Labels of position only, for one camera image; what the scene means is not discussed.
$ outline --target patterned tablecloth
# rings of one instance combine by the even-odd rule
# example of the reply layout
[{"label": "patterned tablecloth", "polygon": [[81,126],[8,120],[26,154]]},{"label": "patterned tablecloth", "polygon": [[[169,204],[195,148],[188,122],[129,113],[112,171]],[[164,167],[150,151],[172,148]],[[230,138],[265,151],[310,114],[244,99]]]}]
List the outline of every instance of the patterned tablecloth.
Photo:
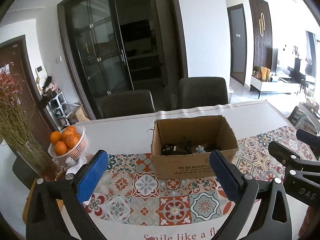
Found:
[{"label": "patterned tablecloth", "polygon": [[[284,179],[284,166],[268,152],[276,140],[312,160],[310,150],[297,140],[289,126],[238,140],[233,164],[256,179]],[[171,226],[197,223],[230,213],[229,201],[216,177],[158,179],[151,153],[109,155],[109,165],[98,183],[89,205],[90,216],[125,224]]]}]

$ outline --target potted plant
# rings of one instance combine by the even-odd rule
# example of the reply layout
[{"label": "potted plant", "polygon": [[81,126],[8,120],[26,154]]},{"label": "potted plant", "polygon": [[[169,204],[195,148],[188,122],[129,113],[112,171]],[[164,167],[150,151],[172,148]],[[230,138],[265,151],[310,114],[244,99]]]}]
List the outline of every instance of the potted plant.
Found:
[{"label": "potted plant", "polygon": [[18,74],[11,74],[8,68],[0,71],[0,138],[18,152],[24,161],[42,178],[55,180],[60,168],[44,152],[32,136],[30,117],[20,104],[22,93]]}]

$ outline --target white tv stand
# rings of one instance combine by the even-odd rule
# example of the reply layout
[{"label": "white tv stand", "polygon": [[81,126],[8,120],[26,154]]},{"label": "white tv stand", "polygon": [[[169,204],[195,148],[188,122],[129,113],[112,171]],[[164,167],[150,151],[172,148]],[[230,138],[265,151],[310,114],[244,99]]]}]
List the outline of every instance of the white tv stand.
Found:
[{"label": "white tv stand", "polygon": [[259,97],[261,93],[297,93],[300,89],[298,83],[286,83],[282,80],[278,82],[266,82],[262,81],[254,76],[251,76],[250,91],[258,90]]}]

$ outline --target blue gripper pad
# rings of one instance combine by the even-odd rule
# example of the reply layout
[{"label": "blue gripper pad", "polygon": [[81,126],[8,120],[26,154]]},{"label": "blue gripper pad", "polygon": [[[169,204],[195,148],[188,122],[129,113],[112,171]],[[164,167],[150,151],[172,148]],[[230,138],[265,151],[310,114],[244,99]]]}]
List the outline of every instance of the blue gripper pad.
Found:
[{"label": "blue gripper pad", "polygon": [[92,160],[84,166],[86,166],[86,171],[79,170],[77,172],[77,174],[84,172],[83,177],[77,183],[77,199],[81,204],[90,199],[99,180],[107,169],[108,154],[103,150],[99,150]]},{"label": "blue gripper pad", "polygon": [[243,181],[241,179],[241,172],[236,166],[228,163],[227,159],[219,150],[210,153],[209,163],[226,193],[227,198],[238,204],[242,197],[241,188]]}]

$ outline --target white fruit basket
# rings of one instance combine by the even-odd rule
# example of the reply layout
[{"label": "white fruit basket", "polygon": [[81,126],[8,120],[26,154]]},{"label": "white fruit basket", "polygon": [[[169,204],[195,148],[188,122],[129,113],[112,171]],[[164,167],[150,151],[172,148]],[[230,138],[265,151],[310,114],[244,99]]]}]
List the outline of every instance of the white fruit basket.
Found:
[{"label": "white fruit basket", "polygon": [[56,153],[54,152],[54,144],[51,143],[50,146],[49,146],[49,149],[48,149],[48,153],[53,158],[62,159],[63,161],[65,161],[68,157],[71,157],[72,159],[77,161],[79,159],[80,155],[87,148],[88,140],[87,140],[87,137],[86,137],[86,135],[84,133],[85,132],[85,128],[82,125],[79,125],[79,124],[75,124],[73,126],[76,128],[77,133],[81,134],[79,142],[69,152],[67,152],[66,154],[61,155],[61,156],[57,156],[56,155]]}]

